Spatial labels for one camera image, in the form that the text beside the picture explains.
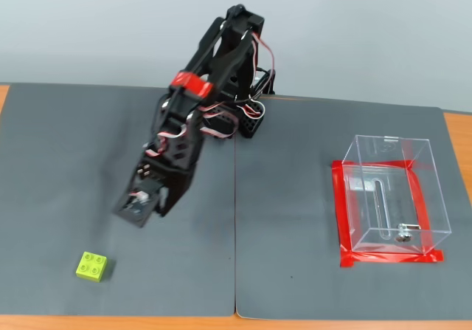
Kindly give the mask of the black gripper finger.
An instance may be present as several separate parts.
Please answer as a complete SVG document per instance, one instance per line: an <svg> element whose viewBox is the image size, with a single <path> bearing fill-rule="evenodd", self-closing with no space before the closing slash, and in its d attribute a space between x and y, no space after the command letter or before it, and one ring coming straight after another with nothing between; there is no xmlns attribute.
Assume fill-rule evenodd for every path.
<svg viewBox="0 0 472 330"><path fill-rule="evenodd" d="M193 171L170 172L159 180L156 213L165 217L179 199L187 192L194 176Z"/></svg>

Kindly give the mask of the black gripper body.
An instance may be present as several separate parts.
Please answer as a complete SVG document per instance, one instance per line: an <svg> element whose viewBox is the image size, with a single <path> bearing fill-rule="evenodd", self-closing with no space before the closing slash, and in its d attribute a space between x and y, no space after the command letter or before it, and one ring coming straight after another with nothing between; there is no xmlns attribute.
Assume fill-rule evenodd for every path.
<svg viewBox="0 0 472 330"><path fill-rule="evenodd" d="M128 195L136 195L139 191L145 191L150 196L152 188L145 188L146 182L159 182L167 173L193 171L195 174L196 161L184 158L184 164L180 166L176 160L168 160L165 157L150 157L143 153L141 159L134 168L133 177L131 178Z"/></svg>

